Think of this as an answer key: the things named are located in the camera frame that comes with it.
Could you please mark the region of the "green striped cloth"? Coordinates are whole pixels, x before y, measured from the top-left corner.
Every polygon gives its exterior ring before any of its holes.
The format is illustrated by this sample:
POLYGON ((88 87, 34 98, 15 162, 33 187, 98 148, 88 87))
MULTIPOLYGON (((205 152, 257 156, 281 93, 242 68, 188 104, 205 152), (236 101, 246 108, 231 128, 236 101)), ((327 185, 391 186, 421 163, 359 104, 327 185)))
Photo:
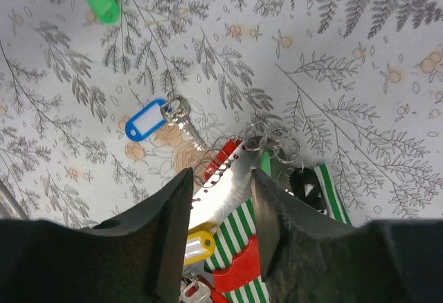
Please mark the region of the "green striped cloth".
POLYGON ((247 200, 228 215, 217 229, 215 252, 204 262, 212 277, 213 302, 268 302, 266 284, 261 280, 255 216, 247 200))

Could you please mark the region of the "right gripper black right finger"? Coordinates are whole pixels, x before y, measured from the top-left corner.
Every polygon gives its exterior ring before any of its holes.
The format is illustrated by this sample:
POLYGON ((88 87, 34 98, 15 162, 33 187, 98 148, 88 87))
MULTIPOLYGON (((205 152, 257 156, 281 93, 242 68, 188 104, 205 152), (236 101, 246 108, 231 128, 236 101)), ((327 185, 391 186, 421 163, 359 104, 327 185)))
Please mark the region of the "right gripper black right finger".
POLYGON ((251 174, 261 276, 272 302, 441 302, 442 221, 355 228, 251 174))

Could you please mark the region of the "blue tagged key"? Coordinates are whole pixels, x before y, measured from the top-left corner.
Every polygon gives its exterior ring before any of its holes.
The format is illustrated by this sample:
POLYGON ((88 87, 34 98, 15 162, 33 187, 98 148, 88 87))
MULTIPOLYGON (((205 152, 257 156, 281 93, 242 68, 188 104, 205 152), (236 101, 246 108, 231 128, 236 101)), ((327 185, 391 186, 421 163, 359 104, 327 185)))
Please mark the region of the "blue tagged key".
POLYGON ((131 141, 140 142, 162 126, 170 125, 185 133, 197 150, 207 150, 205 140, 191 122, 190 113, 191 106, 181 95, 169 100, 155 99, 127 121, 125 134, 131 141))

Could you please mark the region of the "red tagged key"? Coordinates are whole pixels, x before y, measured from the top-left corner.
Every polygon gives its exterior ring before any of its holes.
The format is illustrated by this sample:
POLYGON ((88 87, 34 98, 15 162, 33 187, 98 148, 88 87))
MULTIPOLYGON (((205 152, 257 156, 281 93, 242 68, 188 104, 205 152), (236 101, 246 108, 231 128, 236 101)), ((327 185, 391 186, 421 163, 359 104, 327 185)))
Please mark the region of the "red tagged key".
POLYGON ((200 275, 183 273, 181 276, 179 302, 186 303, 229 303, 217 292, 208 280, 200 275))

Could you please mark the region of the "floral table mat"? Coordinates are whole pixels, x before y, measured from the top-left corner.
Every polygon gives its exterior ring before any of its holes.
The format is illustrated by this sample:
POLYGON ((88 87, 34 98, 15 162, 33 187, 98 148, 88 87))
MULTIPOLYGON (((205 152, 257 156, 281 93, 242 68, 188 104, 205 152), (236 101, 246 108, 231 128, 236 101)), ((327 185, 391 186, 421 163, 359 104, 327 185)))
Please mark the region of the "floral table mat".
POLYGON ((30 218, 92 225, 208 155, 166 125, 182 95, 211 152, 284 127, 351 220, 442 216, 442 0, 1 0, 1 182, 30 218))

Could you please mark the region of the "yellow tagged keys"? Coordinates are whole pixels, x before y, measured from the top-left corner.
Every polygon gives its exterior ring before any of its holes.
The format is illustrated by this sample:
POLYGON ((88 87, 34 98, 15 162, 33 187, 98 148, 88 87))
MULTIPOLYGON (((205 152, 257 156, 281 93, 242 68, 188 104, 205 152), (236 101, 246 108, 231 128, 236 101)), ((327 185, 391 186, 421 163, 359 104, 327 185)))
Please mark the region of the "yellow tagged keys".
POLYGON ((184 266, 189 266, 211 257, 216 248, 215 233, 218 227, 203 223, 188 231, 184 254, 184 266))

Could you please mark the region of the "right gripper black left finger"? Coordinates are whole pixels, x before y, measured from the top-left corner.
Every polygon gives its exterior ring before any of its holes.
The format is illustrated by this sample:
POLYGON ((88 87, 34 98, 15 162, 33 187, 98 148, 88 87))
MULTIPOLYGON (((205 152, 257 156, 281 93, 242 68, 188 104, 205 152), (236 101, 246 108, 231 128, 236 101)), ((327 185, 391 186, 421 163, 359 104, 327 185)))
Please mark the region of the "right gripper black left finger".
POLYGON ((2 302, 177 302, 193 171, 92 228, 1 222, 2 302))

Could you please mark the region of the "black tagged key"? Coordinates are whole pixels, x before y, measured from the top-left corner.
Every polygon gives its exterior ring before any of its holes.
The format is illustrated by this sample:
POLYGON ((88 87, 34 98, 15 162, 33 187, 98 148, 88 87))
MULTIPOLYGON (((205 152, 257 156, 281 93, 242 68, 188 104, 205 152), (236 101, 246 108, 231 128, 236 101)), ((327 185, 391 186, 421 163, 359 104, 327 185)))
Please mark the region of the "black tagged key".
POLYGON ((323 191, 313 169, 295 168, 289 176, 289 183, 295 197, 318 212, 327 214, 323 191))

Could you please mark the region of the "red handled silver keyring carabiner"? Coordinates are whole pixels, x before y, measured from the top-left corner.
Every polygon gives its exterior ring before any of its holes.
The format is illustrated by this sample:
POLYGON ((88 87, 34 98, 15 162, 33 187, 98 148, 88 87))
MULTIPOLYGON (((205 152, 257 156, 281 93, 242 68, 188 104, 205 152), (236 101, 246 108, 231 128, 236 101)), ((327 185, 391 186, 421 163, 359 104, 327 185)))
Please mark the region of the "red handled silver keyring carabiner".
POLYGON ((277 128, 264 136, 232 142, 231 153, 193 197, 189 230, 203 223, 213 223, 219 228, 230 213, 247 200, 252 201, 251 172, 260 169, 262 152, 275 151, 278 173, 286 159, 280 142, 288 137, 287 129, 277 128))

